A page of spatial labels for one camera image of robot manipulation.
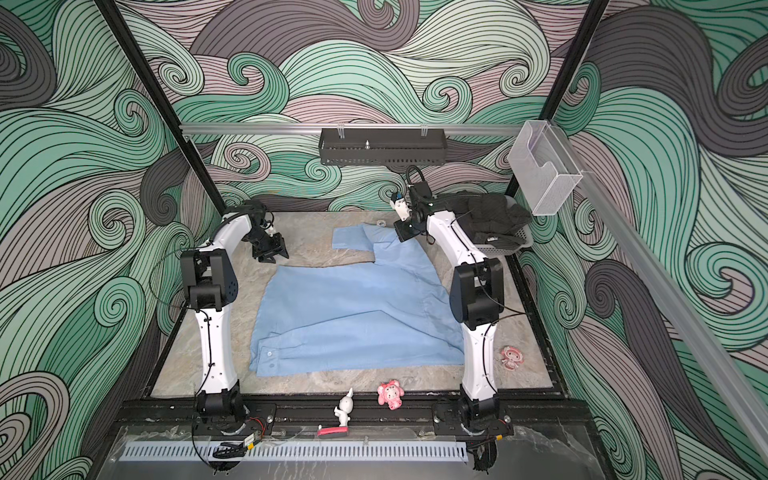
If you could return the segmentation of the light blue long sleeve shirt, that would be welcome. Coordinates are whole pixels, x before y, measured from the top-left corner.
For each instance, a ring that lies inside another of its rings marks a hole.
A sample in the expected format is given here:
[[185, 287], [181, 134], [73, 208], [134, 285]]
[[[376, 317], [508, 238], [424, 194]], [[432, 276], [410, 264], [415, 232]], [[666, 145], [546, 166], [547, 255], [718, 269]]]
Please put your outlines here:
[[335, 250], [371, 262], [280, 266], [262, 297], [249, 368], [259, 377], [461, 365], [449, 295], [421, 244], [369, 224], [335, 229]]

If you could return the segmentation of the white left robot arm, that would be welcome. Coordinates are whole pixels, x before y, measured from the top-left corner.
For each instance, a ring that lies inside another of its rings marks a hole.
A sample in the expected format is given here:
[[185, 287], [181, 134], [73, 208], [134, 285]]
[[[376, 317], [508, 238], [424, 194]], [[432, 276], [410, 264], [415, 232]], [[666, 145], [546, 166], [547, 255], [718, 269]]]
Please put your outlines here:
[[285, 239], [274, 227], [274, 215], [258, 199], [230, 209], [210, 238], [180, 254], [182, 291], [195, 312], [200, 334], [203, 375], [195, 409], [204, 419], [227, 418], [244, 423], [248, 410], [234, 366], [230, 320], [239, 294], [232, 256], [241, 243], [251, 245], [260, 263], [287, 259]]

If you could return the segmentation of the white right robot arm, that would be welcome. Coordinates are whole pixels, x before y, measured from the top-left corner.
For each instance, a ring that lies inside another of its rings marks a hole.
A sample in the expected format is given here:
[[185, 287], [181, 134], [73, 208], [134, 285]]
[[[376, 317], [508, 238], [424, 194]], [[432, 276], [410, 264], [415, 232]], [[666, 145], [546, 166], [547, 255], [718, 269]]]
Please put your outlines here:
[[497, 193], [435, 195], [422, 170], [405, 170], [405, 190], [391, 194], [400, 241], [425, 236], [453, 267], [449, 305], [463, 335], [464, 371], [457, 404], [469, 434], [489, 431], [500, 413], [493, 367], [493, 343], [505, 304], [504, 271], [481, 248], [512, 250], [523, 244], [518, 232], [531, 221], [527, 210]]

